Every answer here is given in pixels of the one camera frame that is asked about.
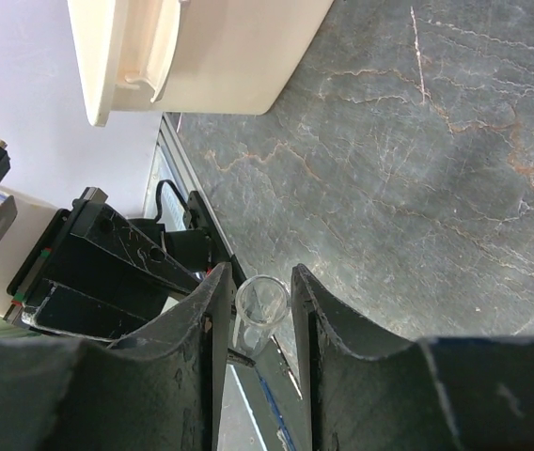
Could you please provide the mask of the clear glass rod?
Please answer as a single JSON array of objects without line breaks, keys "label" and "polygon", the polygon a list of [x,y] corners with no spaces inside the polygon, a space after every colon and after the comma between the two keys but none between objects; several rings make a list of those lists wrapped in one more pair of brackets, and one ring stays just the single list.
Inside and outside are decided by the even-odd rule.
[{"label": "clear glass rod", "polygon": [[232,348],[255,360],[291,310],[288,287],[269,275],[244,281],[235,296]]}]

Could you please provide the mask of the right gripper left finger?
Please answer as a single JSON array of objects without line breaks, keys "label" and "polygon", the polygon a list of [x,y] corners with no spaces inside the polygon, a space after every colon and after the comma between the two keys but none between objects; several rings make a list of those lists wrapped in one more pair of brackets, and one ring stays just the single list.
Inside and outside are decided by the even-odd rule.
[{"label": "right gripper left finger", "polygon": [[0,338],[0,450],[213,450],[228,354],[232,269],[102,347]]}]

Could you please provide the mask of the white plastic tub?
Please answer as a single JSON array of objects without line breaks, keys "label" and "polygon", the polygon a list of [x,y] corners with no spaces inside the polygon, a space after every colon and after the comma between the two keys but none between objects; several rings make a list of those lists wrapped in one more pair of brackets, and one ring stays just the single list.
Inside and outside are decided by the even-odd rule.
[{"label": "white plastic tub", "polygon": [[88,122],[111,113],[262,115],[329,1],[70,1]]}]

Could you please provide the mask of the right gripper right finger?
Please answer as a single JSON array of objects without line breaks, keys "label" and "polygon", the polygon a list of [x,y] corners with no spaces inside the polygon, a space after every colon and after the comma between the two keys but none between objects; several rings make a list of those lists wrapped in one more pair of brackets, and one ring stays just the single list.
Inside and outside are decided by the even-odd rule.
[{"label": "right gripper right finger", "polygon": [[291,275],[315,450],[534,450],[534,336],[409,340]]}]

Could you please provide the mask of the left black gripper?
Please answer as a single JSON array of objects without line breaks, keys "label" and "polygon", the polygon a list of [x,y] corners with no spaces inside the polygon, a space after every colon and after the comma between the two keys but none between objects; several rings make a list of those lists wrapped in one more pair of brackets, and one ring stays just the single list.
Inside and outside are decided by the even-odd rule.
[{"label": "left black gripper", "polygon": [[68,231],[74,262],[81,270],[98,277],[102,284],[114,285],[127,276],[135,276],[178,296],[196,289],[199,285],[196,276],[104,203],[106,200],[102,189],[87,187],[72,201],[71,210],[56,212],[8,284],[11,296],[8,324],[19,324],[23,314],[26,324],[50,334],[111,341],[154,318],[154,299],[150,293],[120,288],[101,300],[55,281],[39,282],[47,270],[48,259]]}]

